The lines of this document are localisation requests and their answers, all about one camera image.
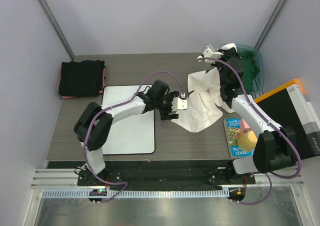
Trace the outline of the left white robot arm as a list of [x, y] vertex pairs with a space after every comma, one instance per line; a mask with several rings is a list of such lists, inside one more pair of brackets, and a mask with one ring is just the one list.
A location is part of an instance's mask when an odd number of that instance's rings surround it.
[[102, 108], [96, 102], [87, 105], [73, 130], [83, 144], [85, 166], [90, 171], [89, 179], [102, 185], [107, 178], [102, 147], [106, 143], [111, 126], [131, 116], [158, 110], [161, 120], [178, 119], [178, 111], [186, 110], [185, 93], [170, 92], [167, 83], [156, 80], [149, 89], [138, 90], [132, 97], [117, 104]]

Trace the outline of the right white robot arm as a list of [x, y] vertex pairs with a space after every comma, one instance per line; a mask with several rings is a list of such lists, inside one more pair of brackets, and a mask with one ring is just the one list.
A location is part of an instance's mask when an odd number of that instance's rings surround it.
[[245, 66], [236, 47], [219, 49], [210, 58], [211, 65], [218, 68], [221, 99], [245, 120], [257, 137], [253, 155], [233, 160], [232, 167], [226, 170], [227, 180], [238, 183], [244, 174], [253, 172], [275, 175], [277, 170], [294, 165], [298, 168], [289, 178], [297, 177], [302, 160], [294, 145], [296, 134], [272, 120], [247, 93], [240, 76]]

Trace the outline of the white t shirt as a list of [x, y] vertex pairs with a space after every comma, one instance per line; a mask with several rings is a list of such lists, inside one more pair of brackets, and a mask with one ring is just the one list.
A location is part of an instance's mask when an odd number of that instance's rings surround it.
[[217, 68], [188, 74], [187, 109], [178, 111], [175, 123], [191, 133], [200, 132], [223, 116], [223, 112], [233, 113], [220, 94], [220, 75]]

